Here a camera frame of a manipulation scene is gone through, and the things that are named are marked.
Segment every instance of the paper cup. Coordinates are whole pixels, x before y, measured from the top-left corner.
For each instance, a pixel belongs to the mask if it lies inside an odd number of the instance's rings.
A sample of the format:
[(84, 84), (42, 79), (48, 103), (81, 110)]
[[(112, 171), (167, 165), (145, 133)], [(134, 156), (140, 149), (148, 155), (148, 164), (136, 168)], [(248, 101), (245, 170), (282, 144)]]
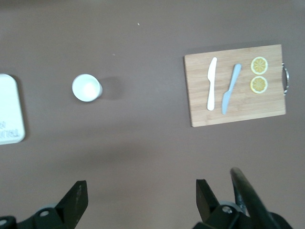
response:
[(82, 74), (74, 79), (72, 91), (79, 100), (91, 102), (101, 96), (103, 88), (94, 76)]

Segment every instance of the white plastic container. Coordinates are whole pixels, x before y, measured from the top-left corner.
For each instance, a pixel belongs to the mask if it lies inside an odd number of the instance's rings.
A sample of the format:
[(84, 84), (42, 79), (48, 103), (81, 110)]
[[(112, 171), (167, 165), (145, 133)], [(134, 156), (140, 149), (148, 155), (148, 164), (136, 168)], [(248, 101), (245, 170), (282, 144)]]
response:
[(0, 74), (0, 145), (20, 142), (25, 137), (17, 83)]

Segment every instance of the light blue plastic knife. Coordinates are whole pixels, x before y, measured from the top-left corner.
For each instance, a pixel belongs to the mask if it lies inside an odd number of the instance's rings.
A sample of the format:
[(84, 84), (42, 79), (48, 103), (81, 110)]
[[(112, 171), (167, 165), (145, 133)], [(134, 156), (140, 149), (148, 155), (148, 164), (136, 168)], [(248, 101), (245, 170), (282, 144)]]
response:
[(222, 113), (223, 113), (223, 115), (225, 115), (227, 113), (230, 97), (231, 97), (234, 85), (236, 83), (237, 77), (238, 77), (241, 69), (242, 69), (242, 65), (240, 63), (237, 63), (234, 66), (229, 90), (226, 93), (224, 93), (224, 96), (223, 96), (223, 103), (222, 103)]

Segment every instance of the metal handle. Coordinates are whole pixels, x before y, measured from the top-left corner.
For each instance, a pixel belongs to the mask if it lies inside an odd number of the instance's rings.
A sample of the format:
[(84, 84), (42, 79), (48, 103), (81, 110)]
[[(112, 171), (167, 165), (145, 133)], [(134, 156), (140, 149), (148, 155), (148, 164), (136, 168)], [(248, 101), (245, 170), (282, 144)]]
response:
[(284, 89), (284, 96), (286, 96), (288, 88), (289, 88), (289, 72), (288, 72), (288, 69), (285, 67), (284, 63), (282, 63), (282, 68), (286, 72), (286, 88)]

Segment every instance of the lemon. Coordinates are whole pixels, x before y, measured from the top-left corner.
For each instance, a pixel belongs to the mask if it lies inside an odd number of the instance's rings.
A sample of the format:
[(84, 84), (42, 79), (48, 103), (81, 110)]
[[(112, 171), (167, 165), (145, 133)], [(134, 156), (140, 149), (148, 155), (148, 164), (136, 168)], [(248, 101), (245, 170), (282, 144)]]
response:
[(251, 80), (250, 87), (254, 93), (261, 94), (267, 90), (268, 82), (264, 77), (258, 75)]
[(258, 56), (251, 62), (251, 70), (256, 75), (264, 74), (268, 69), (268, 62), (264, 57)]

